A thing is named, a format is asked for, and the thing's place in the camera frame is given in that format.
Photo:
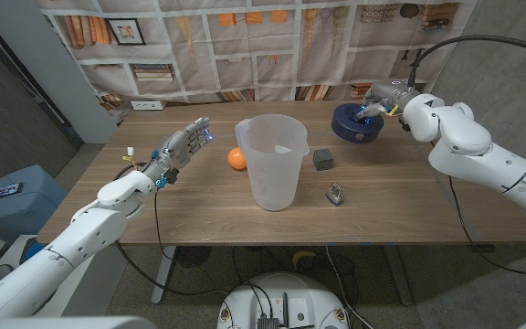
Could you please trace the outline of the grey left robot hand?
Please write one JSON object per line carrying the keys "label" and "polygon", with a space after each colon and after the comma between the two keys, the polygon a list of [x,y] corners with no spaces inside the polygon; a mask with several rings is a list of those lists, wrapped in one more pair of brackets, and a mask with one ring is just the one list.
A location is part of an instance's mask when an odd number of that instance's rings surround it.
{"label": "grey left robot hand", "polygon": [[200,117],[166,141],[163,154],[170,169],[182,169],[193,155],[214,139],[209,132],[209,124],[209,117]]}

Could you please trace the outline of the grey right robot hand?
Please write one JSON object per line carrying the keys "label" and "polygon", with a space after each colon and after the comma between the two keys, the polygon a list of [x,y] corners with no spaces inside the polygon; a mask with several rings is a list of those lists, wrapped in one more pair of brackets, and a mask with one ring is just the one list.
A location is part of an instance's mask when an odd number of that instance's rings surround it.
{"label": "grey right robot hand", "polygon": [[408,86],[405,81],[375,82],[363,95],[359,111],[353,115],[353,119],[359,122],[364,118],[373,118],[381,114],[401,117],[408,102],[419,94],[415,87]]}

